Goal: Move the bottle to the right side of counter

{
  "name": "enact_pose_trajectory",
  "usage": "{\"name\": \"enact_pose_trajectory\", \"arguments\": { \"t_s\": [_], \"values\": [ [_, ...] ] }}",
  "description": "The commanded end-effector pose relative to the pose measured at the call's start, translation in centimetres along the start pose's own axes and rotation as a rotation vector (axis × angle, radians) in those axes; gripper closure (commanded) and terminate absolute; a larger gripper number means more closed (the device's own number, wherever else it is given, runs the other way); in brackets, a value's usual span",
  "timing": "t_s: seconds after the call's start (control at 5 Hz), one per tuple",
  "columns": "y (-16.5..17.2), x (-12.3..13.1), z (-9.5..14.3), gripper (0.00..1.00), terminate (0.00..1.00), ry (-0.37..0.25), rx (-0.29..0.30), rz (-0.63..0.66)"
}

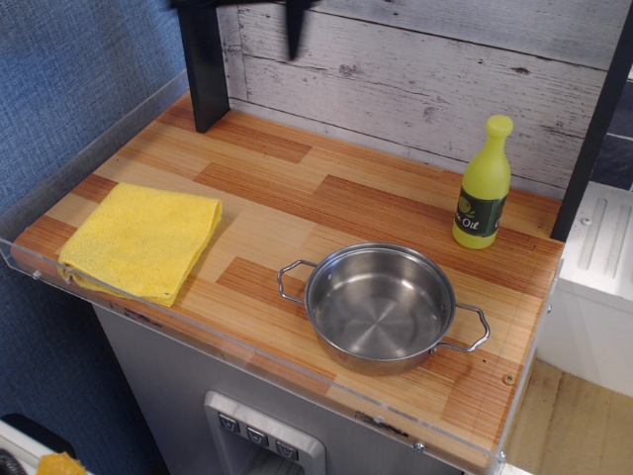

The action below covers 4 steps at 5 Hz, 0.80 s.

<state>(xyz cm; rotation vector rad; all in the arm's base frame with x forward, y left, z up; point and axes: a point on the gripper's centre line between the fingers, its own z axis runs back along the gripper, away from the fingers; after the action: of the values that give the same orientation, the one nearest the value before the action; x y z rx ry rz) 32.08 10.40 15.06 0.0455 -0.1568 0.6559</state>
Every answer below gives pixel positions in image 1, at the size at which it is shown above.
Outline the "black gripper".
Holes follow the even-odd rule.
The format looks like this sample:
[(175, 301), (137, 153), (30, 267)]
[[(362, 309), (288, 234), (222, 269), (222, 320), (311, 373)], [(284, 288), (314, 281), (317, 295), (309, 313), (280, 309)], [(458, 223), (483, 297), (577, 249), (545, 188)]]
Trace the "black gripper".
[(223, 7), (240, 4), (285, 3), (285, 27), (288, 42), (288, 59), (294, 60), (299, 54), (299, 45), (308, 9), (307, 0), (170, 0), (171, 8), (184, 8), (188, 4), (198, 7)]

